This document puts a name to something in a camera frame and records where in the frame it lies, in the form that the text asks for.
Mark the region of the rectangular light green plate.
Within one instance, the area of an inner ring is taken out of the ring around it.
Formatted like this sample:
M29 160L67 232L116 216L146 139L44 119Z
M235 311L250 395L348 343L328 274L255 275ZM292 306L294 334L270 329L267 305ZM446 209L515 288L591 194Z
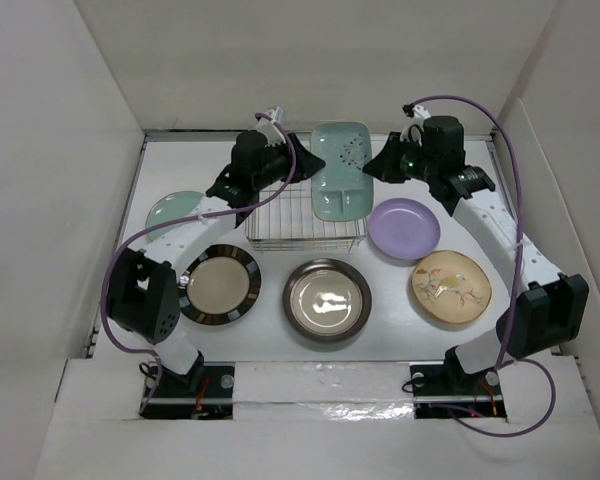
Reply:
M366 218L374 204L374 180L363 172L372 159L371 135L360 122L330 122L315 127L310 152L325 162L311 178L313 212L325 222Z

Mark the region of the purple round plate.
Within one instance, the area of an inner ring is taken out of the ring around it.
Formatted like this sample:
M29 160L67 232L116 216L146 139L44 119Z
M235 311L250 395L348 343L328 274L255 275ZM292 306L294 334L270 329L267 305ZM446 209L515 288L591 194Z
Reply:
M382 253L399 260L416 260L436 249L441 228L435 214L424 204L392 198L371 212L368 235Z

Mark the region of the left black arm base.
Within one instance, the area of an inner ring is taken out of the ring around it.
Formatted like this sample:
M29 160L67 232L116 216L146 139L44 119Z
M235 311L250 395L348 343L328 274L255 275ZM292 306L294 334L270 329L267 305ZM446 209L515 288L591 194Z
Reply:
M232 419L234 382L234 363L206 363L193 389L165 373L141 417L150 420Z

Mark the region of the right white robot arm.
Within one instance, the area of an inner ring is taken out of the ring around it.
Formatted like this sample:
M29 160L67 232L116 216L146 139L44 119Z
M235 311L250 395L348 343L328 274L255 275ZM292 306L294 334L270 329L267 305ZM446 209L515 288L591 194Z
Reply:
M518 224L480 167L466 164L464 128L448 115L410 113L411 125L392 132L364 173L389 184L419 180L451 218L478 242L505 282L510 305L495 326L450 348L442 381L464 393L478 375L574 340L580 331L589 285L567 275L518 231Z

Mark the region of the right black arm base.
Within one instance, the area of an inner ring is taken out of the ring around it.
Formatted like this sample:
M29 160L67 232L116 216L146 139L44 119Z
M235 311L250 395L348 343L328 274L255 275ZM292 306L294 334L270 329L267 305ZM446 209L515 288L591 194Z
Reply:
M411 364L402 391L412 396L416 419L505 418L495 372L453 383L442 363Z

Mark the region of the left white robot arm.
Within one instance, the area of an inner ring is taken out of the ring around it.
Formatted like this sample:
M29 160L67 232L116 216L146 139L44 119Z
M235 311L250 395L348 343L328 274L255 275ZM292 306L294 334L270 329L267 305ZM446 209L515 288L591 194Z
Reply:
M146 342L142 353L153 357L157 372L181 396L202 387L202 354L174 333L180 319L179 280L189 265L223 235L235 230L254 209L265 205L262 190L284 190L316 175L325 166L294 134L271 142L263 133L240 133L230 162L192 213L162 223L165 234L141 250L123 243L114 253L101 287L100 315L107 337L110 325Z

